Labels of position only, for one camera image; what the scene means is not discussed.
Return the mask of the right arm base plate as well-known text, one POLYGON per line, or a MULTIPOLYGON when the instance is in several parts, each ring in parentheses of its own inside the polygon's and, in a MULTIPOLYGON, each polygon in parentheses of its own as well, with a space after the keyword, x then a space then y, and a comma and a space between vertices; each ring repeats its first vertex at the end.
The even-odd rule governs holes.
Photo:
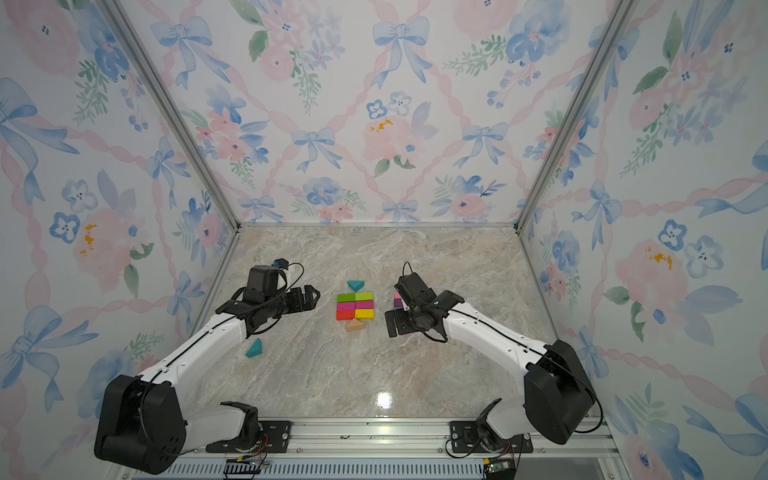
POLYGON ((454 420, 448 423, 449 446, 455 455, 472 453, 532 453, 533 444, 529 434, 516 435, 508 440, 483 439, 478 434, 475 421, 454 420))

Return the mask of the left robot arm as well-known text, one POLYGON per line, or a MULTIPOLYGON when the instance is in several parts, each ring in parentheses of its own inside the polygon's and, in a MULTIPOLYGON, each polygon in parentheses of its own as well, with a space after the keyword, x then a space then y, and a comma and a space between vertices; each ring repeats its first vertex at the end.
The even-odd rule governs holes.
POLYGON ((107 385, 94 443, 97 459, 148 474, 166 471, 178 458, 209 445, 247 456, 265 452, 267 434, 258 409, 227 401, 188 413, 182 403, 225 354, 264 334, 286 315, 316 308, 321 293, 290 280, 291 264, 278 259, 251 268, 245 286, 180 347, 135 376, 107 385))

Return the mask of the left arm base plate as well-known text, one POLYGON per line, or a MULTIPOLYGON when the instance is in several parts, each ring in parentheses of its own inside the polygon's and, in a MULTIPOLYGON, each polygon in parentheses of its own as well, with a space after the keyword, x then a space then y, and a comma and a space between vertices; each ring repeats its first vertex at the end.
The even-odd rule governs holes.
POLYGON ((243 433, 231 440, 208 444, 207 453, 286 453, 293 424, 288 420, 260 420, 246 426, 243 433))

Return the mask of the red block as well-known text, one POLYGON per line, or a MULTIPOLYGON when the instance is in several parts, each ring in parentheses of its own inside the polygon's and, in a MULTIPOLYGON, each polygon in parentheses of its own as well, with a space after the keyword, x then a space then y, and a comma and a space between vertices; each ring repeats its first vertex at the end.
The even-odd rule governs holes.
POLYGON ((356 312, 354 310, 338 310, 336 312, 337 321, 350 321, 356 318, 356 312))

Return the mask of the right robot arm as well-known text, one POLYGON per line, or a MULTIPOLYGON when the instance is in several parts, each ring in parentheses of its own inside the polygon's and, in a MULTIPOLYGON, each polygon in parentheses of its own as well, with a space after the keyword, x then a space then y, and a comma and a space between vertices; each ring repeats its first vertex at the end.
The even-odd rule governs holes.
POLYGON ((441 344, 461 342, 522 386, 520 396, 492 401, 476 419, 478 441, 486 448, 503 450, 531 433, 564 445, 573 435, 590 432, 579 426, 599 401, 570 344, 547 344, 513 331, 452 291, 435 293, 415 272, 401 275, 394 289, 403 306, 385 313, 391 338, 419 333, 441 344))

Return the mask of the yellow block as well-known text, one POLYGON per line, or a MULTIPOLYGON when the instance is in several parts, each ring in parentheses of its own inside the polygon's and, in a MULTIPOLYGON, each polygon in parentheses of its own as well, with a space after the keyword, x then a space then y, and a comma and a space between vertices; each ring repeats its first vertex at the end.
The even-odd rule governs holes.
POLYGON ((374 309, 356 309, 354 318, 357 320, 373 320, 375 318, 374 309))

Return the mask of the tan wooden block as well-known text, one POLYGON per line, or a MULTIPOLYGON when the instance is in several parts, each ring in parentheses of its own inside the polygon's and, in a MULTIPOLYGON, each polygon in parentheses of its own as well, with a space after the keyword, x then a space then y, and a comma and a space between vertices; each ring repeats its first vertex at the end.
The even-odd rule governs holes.
POLYGON ((346 322, 345 330, 347 332, 359 331, 365 328, 365 324, 360 320, 349 320, 346 322))

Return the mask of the teal triangle block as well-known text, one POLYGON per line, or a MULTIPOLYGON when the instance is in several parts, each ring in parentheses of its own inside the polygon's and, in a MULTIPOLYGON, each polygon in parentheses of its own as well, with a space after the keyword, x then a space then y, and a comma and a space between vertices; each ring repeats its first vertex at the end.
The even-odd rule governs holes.
POLYGON ((364 288, 365 282, 363 280, 348 280, 347 286, 354 292, 360 292, 364 288))

